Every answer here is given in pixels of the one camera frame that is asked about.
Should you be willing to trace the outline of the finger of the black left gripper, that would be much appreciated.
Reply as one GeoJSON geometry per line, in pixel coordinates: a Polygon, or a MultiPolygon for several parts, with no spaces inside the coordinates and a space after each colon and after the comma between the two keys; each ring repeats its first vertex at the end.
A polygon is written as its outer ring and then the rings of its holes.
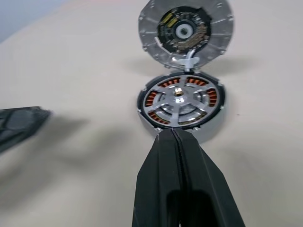
{"type": "Polygon", "coordinates": [[[37,133],[51,114],[39,106],[0,109],[0,153],[37,133]]]}

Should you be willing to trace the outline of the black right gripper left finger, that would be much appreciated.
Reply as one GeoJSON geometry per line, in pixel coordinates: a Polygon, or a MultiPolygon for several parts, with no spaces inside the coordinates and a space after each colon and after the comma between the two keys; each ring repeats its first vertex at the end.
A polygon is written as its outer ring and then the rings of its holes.
{"type": "Polygon", "coordinates": [[[137,175],[132,227],[178,227],[181,182],[178,143],[166,129],[137,175]]]}

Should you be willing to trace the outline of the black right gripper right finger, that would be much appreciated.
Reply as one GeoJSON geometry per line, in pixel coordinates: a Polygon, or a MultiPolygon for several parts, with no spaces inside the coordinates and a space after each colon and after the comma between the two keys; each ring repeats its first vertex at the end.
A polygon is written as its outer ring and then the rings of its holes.
{"type": "Polygon", "coordinates": [[[174,130],[182,173],[181,227],[246,227],[227,181],[197,139],[174,130]]]}

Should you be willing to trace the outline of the black rotor ring silver spokes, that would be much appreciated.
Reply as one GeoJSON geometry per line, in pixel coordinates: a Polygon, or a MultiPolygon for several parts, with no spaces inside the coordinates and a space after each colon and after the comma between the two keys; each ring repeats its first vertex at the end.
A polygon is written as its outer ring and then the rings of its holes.
{"type": "Polygon", "coordinates": [[[225,90],[218,81],[183,75],[147,85],[139,94],[137,108],[153,128],[190,130],[215,119],[224,103],[225,90]],[[174,96],[177,87],[182,88],[183,96],[174,96]]]}

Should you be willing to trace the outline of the silver motor cover circuit board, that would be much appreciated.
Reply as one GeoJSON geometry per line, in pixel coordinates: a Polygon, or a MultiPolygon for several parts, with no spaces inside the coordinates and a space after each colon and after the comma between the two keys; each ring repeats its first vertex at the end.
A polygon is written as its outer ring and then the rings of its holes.
{"type": "Polygon", "coordinates": [[[200,68],[225,54],[234,17],[229,0],[149,0],[138,18],[143,50],[166,68],[200,68]]]}

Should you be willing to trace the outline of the grey motor base copper windings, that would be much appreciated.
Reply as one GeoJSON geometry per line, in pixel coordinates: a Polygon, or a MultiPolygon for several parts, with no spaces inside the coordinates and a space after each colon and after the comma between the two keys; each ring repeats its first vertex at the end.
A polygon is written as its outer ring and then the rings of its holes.
{"type": "MultiPolygon", "coordinates": [[[[145,85],[145,87],[140,91],[140,93],[143,90],[146,89],[147,85],[151,84],[152,82],[154,82],[156,80],[170,78],[172,76],[183,76],[183,75],[201,76],[201,77],[206,77],[208,79],[216,80],[216,81],[218,81],[219,85],[222,86],[225,90],[224,85],[222,83],[220,83],[219,79],[217,79],[215,77],[212,77],[212,76],[210,76],[210,75],[208,75],[204,72],[199,72],[199,71],[194,71],[194,72],[177,71],[177,72],[170,73],[168,75],[158,76],[158,77],[154,78],[153,80],[151,80],[150,82],[148,82],[145,85]]],[[[223,123],[224,123],[224,120],[225,120],[225,106],[226,106],[226,103],[227,103],[227,98],[226,98],[226,90],[225,90],[225,103],[221,107],[221,111],[215,117],[215,119],[207,122],[206,124],[202,125],[200,128],[194,128],[194,129],[185,130],[185,131],[192,133],[195,136],[195,138],[199,141],[199,143],[204,143],[208,140],[211,140],[220,131],[220,129],[223,126],[223,123]]],[[[153,128],[152,125],[150,123],[148,123],[146,119],[141,117],[140,114],[139,114],[138,108],[137,108],[137,112],[138,112],[138,115],[139,115],[139,117],[140,117],[140,119],[143,123],[144,128],[153,137],[156,137],[157,134],[159,134],[161,131],[163,131],[159,128],[153,128]]]]}

